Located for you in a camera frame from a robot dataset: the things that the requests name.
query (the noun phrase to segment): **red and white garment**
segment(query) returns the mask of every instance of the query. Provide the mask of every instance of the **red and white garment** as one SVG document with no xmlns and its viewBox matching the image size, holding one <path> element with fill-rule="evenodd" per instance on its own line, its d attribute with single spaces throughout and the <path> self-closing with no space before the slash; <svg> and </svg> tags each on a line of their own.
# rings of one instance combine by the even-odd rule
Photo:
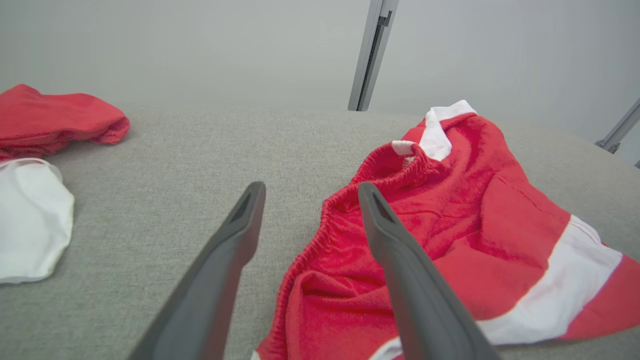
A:
<svg viewBox="0 0 640 360">
<path fill-rule="evenodd" d="M 323 204 L 253 359 L 395 359 L 382 267 L 365 237 L 370 181 L 494 345 L 603 336 L 640 323 L 640 264 L 529 184 L 500 130 L 466 101 L 432 108 Z"/>
</svg>

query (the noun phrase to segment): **white cloth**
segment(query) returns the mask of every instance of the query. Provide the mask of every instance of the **white cloth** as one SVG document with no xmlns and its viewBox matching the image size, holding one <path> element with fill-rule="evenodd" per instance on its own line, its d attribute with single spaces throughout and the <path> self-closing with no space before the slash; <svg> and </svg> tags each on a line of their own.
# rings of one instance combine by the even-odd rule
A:
<svg viewBox="0 0 640 360">
<path fill-rule="evenodd" d="M 42 280 L 69 245 L 74 196 L 41 159 L 0 163 L 0 283 Z"/>
</svg>

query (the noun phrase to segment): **red cloth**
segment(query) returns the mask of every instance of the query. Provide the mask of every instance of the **red cloth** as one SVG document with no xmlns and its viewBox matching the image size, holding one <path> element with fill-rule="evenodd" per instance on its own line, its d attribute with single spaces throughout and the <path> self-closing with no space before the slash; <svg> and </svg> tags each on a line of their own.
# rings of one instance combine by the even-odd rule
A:
<svg viewBox="0 0 640 360">
<path fill-rule="evenodd" d="M 129 119 L 87 94 L 42 95 L 27 85 L 0 94 L 0 161 L 52 155 L 72 140 L 117 143 Z"/>
<path fill-rule="evenodd" d="M 466 102 L 430 111 L 403 140 L 372 152 L 324 202 L 320 229 L 284 276 L 261 360 L 398 355 L 358 204 L 363 181 L 380 189 L 493 344 L 640 323 L 640 265 L 529 184 L 500 130 Z M 442 161 L 427 155 L 449 142 Z"/>
</svg>

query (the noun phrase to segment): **metal frame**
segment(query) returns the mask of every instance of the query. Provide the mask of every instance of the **metal frame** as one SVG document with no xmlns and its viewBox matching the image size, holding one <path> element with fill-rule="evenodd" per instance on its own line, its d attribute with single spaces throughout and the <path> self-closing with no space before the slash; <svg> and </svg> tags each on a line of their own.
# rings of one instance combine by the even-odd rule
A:
<svg viewBox="0 0 640 360">
<path fill-rule="evenodd" d="M 399 0 L 371 0 L 360 56 L 351 87 L 349 110 L 367 111 Z"/>
<path fill-rule="evenodd" d="M 633 126 L 640 120 L 640 99 L 629 109 L 629 111 L 622 117 L 622 119 L 613 127 L 604 139 L 596 143 L 597 146 L 609 151 L 611 154 L 615 154 L 620 148 L 620 142 L 622 138 L 633 128 Z"/>
</svg>

